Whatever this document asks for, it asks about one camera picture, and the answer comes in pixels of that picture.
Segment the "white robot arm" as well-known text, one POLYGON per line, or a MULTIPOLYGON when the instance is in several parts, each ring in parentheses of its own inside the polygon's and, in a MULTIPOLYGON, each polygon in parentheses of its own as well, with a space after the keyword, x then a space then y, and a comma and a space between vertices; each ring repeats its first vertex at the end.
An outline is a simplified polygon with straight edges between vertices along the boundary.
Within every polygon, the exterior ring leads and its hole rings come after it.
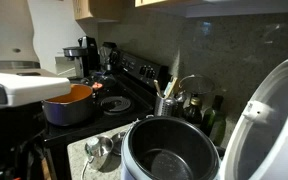
POLYGON ((0 71, 0 109, 17 107, 71 91, 70 81, 44 69, 0 71))

